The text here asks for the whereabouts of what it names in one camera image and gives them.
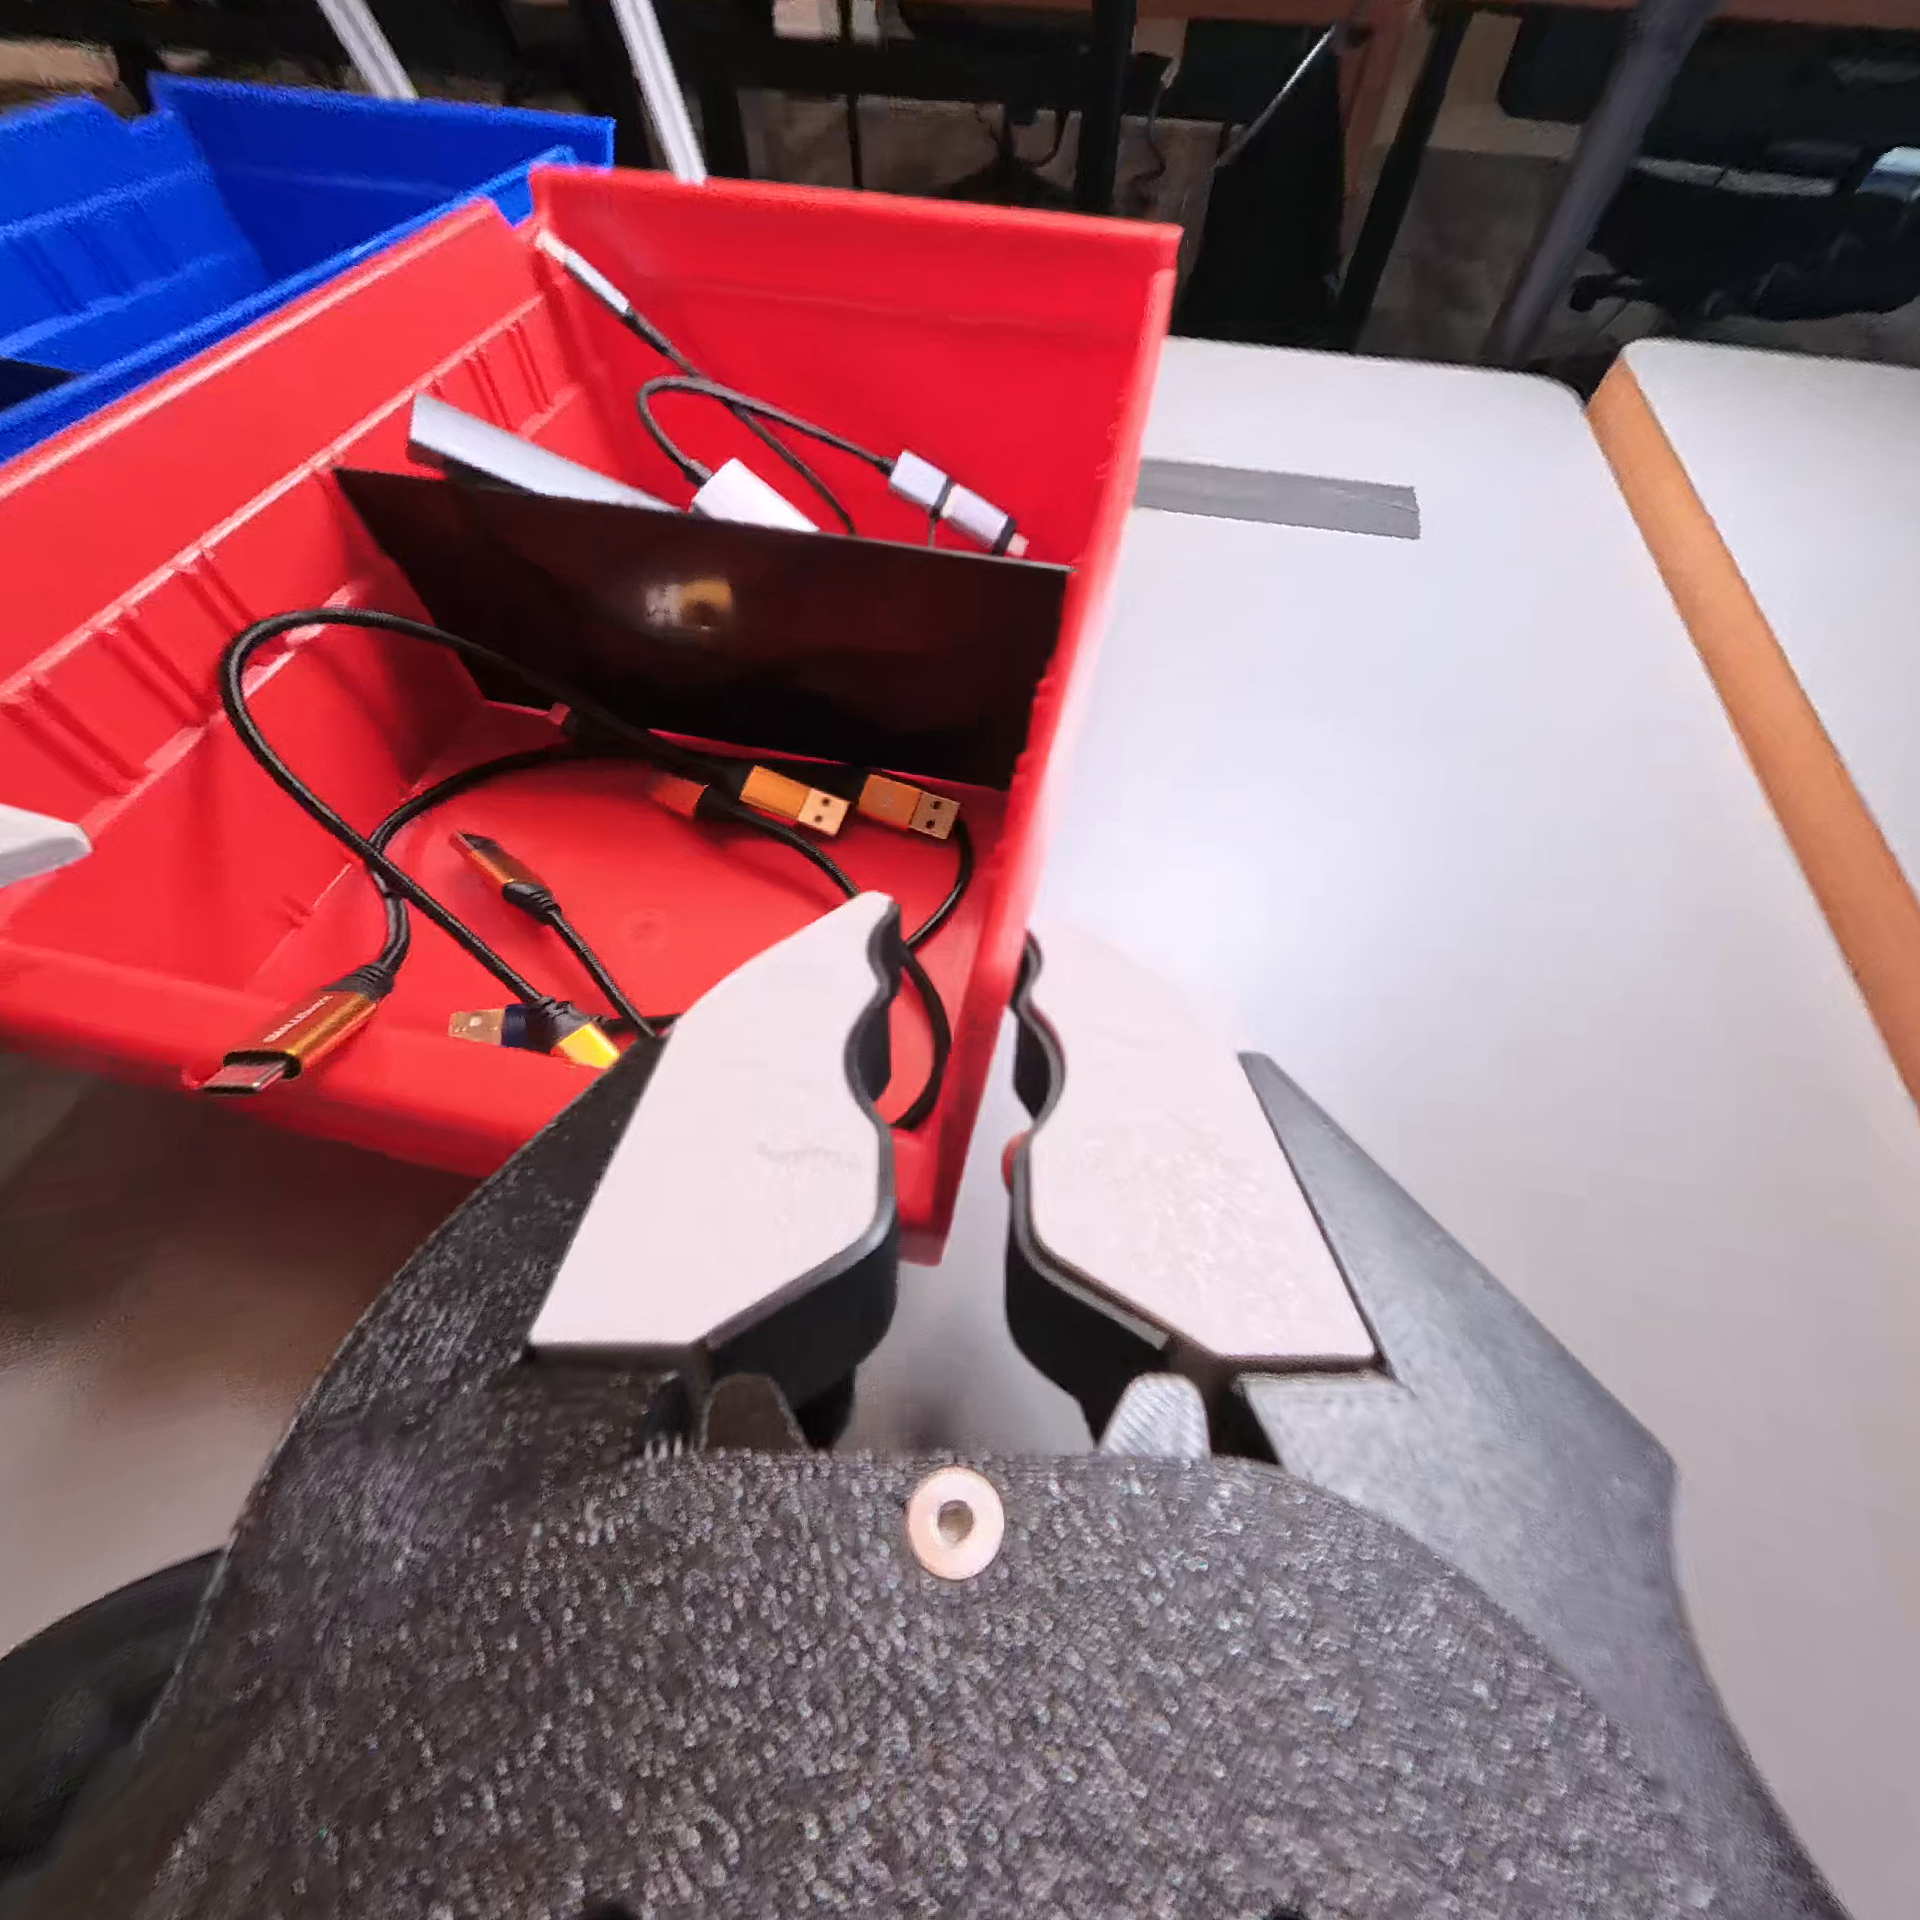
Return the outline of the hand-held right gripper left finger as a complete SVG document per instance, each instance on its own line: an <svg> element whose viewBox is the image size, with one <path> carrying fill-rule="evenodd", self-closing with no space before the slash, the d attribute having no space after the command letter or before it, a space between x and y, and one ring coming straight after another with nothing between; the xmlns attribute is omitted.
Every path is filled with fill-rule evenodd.
<svg viewBox="0 0 1920 1920"><path fill-rule="evenodd" d="M902 905L854 894L715 983L646 1094L530 1317L530 1362L636 1362L715 1391L769 1378L836 1398L892 1327Z"/></svg>

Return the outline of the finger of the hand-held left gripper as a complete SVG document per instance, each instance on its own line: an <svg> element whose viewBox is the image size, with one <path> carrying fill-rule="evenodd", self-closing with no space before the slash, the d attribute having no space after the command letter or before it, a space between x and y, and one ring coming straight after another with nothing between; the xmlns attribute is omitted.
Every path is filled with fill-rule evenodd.
<svg viewBox="0 0 1920 1920"><path fill-rule="evenodd" d="M0 890L81 864L98 845L81 824L0 809Z"/></svg>

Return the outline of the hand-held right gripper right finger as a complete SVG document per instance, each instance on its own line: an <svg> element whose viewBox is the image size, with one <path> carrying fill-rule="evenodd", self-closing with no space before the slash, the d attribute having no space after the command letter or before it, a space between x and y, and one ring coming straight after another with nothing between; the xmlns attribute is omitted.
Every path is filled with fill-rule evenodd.
<svg viewBox="0 0 1920 1920"><path fill-rule="evenodd" d="M1214 1021L1066 921L1028 938L1013 1021L1028 1132L1007 1152L1007 1327L1092 1434L1139 1378L1194 1385L1223 1429L1239 1385L1381 1369Z"/></svg>

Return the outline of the grey usb hub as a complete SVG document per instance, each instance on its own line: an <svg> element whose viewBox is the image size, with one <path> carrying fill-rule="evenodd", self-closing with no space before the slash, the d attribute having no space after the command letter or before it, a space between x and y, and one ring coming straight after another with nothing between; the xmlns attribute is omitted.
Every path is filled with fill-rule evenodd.
<svg viewBox="0 0 1920 1920"><path fill-rule="evenodd" d="M643 492L597 465L572 465L530 433L506 433L506 427L497 427L497 419L484 419L436 390L414 390L405 457L446 476L446 483L471 483L471 488L502 488L502 492L617 501L617 506L675 519L675 501Z"/></svg>

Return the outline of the red plastic bin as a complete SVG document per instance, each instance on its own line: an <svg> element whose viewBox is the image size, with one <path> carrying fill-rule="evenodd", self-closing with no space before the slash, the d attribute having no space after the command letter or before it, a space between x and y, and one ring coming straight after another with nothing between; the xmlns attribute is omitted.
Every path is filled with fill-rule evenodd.
<svg viewBox="0 0 1920 1920"><path fill-rule="evenodd" d="M1059 650L1013 782L884 774L955 803L959 824L917 834L902 826L908 803L892 803L892 824L854 809L841 826L810 834L854 890L892 894L902 921L947 905L925 938L955 1034L947 1085L908 1121L933 1076L933 1029L902 994L884 1101L892 1121L902 1250L939 1257L1139 476L1178 258L1167 223L538 166L530 223L497 207L449 210L14 457L6 809L81 824L98 850L6 890L6 1045L206 1094L229 1056L307 1010L346 1034L293 1085L243 1101L250 1112L484 1178L586 1069L449 1042L449 1010L520 994L609 1010L609 994L449 834L497 834L521 855L643 1021L675 1021L751 955L841 905L828 875L764 826L663 803L663 774L643 757L552 757L570 743L552 701L497 707L446 650L307 623L250 663L250 718L346 826L373 834L397 803L471 762L538 757L396 834L397 875L467 918L520 983L414 918L414 955L396 994L373 1005L359 983L389 949L373 875L229 718L229 650L257 616L433 616L337 483L337 465L446 483L405 457L414 390L693 519L698 488L636 411L636 390L671 366L530 244L538 223L586 258L703 378L884 457L947 465L1017 519L1028 561L1066 565ZM828 540L933 543L933 522L828 441L783 433L857 534L725 405L657 397L657 419L698 465L755 465ZM828 774L821 757L671 743L769 762L780 781Z"/></svg>

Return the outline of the yellow blue connector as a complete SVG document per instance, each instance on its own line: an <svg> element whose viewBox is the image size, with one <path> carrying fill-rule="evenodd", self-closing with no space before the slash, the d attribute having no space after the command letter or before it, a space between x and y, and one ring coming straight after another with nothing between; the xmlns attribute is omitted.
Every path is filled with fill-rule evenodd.
<svg viewBox="0 0 1920 1920"><path fill-rule="evenodd" d="M449 1010L446 1029L449 1042L471 1042L471 1045L520 1045L520 1056L552 1056L552 1062L572 1062L572 1069L609 1069L617 1062L617 1042L572 1010L572 1005L497 1005L497 1010Z"/></svg>

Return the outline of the black divider card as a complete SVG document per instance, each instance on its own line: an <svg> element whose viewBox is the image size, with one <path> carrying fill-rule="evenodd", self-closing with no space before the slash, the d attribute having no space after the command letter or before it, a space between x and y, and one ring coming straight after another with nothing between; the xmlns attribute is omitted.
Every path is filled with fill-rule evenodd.
<svg viewBox="0 0 1920 1920"><path fill-rule="evenodd" d="M337 465L433 623L636 724L1013 782L1066 565Z"/></svg>

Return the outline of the white adapter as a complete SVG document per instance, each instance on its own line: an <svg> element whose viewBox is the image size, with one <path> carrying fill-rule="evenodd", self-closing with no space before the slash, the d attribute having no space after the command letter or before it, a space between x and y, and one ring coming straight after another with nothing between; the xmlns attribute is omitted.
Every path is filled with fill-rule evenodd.
<svg viewBox="0 0 1920 1920"><path fill-rule="evenodd" d="M764 522L764 534L813 534L755 465L725 457L698 483L693 519L715 522Z"/></svg>

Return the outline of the grey tape strip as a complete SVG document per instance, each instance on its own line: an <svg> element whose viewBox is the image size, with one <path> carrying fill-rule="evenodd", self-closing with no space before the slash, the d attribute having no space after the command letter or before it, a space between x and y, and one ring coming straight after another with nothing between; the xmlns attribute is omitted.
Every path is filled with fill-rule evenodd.
<svg viewBox="0 0 1920 1920"><path fill-rule="evenodd" d="M1419 540L1419 488L1337 483L1337 476L1274 476L1274 465L1200 465L1139 457L1136 506L1146 519L1214 519L1214 522L1285 522L1347 540Z"/></svg>

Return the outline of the blue plastic bin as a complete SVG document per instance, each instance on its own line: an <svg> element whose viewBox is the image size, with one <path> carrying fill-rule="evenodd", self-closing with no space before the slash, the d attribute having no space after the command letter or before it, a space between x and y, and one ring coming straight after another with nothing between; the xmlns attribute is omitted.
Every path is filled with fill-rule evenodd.
<svg viewBox="0 0 1920 1920"><path fill-rule="evenodd" d="M530 166L609 166L609 119L150 79L0 126L0 457L118 405L460 207L530 220Z"/></svg>

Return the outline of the black office chair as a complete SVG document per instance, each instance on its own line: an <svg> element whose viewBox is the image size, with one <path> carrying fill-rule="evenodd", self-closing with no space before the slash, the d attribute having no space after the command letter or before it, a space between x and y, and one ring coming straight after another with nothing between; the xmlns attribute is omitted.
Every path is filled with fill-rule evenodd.
<svg viewBox="0 0 1920 1920"><path fill-rule="evenodd" d="M1920 301L1913 142L1850 171L1748 171L1636 162L1594 223L1603 266L1571 277L1571 314L1611 301L1663 317L1854 317Z"/></svg>

